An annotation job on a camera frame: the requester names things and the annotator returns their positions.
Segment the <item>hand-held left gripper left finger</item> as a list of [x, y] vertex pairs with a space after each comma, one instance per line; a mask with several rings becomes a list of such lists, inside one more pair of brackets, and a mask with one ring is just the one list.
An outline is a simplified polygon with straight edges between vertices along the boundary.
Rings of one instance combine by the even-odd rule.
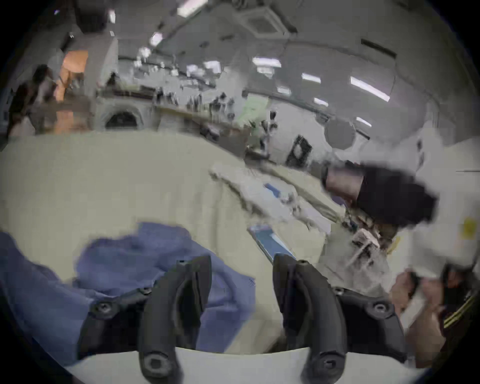
[[137, 351], [144, 378], [180, 384], [176, 347], [195, 350], [212, 285], [210, 255], [179, 261], [152, 287], [93, 302], [78, 340], [78, 359]]

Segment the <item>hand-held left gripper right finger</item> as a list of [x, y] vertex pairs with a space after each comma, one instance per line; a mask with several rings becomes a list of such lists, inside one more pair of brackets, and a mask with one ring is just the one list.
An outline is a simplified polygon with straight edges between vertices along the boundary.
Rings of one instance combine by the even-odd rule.
[[407, 361], [403, 327], [389, 299], [332, 287], [312, 264], [288, 254], [273, 258], [273, 288], [286, 351], [310, 349], [303, 383], [336, 383], [349, 352]]

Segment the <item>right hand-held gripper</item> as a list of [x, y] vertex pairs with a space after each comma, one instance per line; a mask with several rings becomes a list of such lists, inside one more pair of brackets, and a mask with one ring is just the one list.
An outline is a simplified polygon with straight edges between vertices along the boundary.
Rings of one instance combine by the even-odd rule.
[[418, 132], [424, 154], [411, 174], [374, 164], [327, 163], [321, 183], [331, 195], [382, 224], [416, 226], [411, 265], [439, 278], [446, 264], [474, 267], [479, 260], [479, 136], [445, 146], [433, 124]]

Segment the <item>person's right hand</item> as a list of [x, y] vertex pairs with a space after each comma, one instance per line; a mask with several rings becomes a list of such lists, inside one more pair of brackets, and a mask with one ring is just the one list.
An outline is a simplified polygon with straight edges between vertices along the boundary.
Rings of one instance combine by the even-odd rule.
[[454, 267], [447, 268], [446, 279], [419, 277], [412, 268], [407, 268], [397, 275], [389, 298], [396, 314], [401, 315], [419, 290], [425, 298], [426, 310], [438, 315], [446, 307], [446, 291], [457, 288], [464, 280], [465, 273]]

